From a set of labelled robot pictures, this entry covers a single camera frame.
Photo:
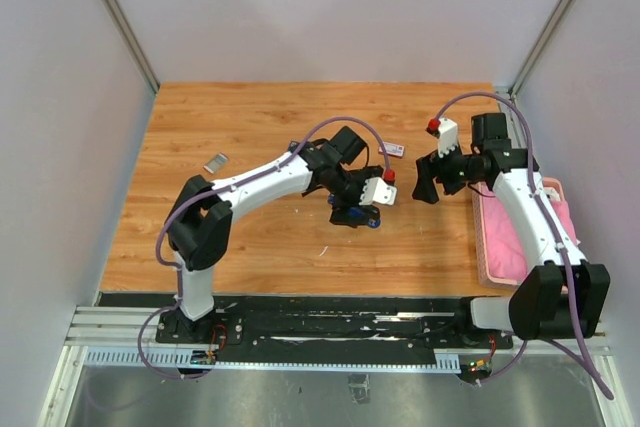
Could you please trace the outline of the blue stapler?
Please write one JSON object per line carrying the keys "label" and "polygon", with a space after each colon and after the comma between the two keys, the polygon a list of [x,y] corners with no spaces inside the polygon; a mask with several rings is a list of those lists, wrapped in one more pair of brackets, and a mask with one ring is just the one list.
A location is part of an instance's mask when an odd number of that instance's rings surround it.
{"label": "blue stapler", "polygon": [[381,224],[380,210],[372,205],[347,204],[334,194],[328,196],[331,206],[329,222],[337,226],[378,228]]}

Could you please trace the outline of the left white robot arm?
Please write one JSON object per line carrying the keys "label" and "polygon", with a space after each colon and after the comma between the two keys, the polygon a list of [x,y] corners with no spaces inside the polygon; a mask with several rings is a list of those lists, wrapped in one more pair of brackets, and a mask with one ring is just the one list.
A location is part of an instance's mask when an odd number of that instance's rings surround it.
{"label": "left white robot arm", "polygon": [[329,194],[333,225],[376,228],[380,206],[394,204],[397,189],[389,163],[352,168],[367,142],[350,127],[330,139],[293,142],[272,162],[234,177],[207,181],[197,175],[183,186],[158,239],[167,243],[177,271],[179,330],[190,341],[214,330],[211,282],[225,255],[235,222],[266,204],[319,189]]}

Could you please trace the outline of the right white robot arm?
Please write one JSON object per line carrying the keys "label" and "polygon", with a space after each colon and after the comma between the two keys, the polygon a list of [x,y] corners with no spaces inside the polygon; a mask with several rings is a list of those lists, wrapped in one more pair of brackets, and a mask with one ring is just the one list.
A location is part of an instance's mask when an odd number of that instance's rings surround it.
{"label": "right white robot arm", "polygon": [[591,338],[610,286],[607,268],[589,262],[571,240],[544,192],[535,159],[528,149],[513,147],[505,115],[476,115],[471,127],[472,151],[465,154],[453,120],[430,120],[427,131],[438,144],[417,160],[412,196],[435,204],[438,185],[454,195],[470,183],[484,184],[508,215],[528,273],[510,297],[468,299],[469,312],[452,324],[455,339],[474,347],[489,330],[522,340]]}

